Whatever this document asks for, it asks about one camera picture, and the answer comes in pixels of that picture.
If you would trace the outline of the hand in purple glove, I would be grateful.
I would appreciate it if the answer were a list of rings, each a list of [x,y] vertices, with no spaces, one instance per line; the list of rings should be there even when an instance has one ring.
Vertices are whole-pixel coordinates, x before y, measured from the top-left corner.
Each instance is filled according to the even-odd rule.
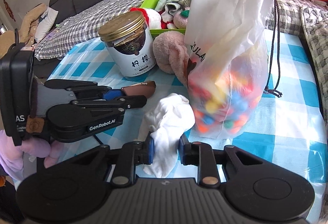
[[[26,178],[23,174],[23,154],[44,158],[45,168],[54,166],[64,149],[65,144],[53,141],[51,144],[41,138],[31,137],[15,146],[12,137],[1,130],[1,166],[4,172],[15,180]]]

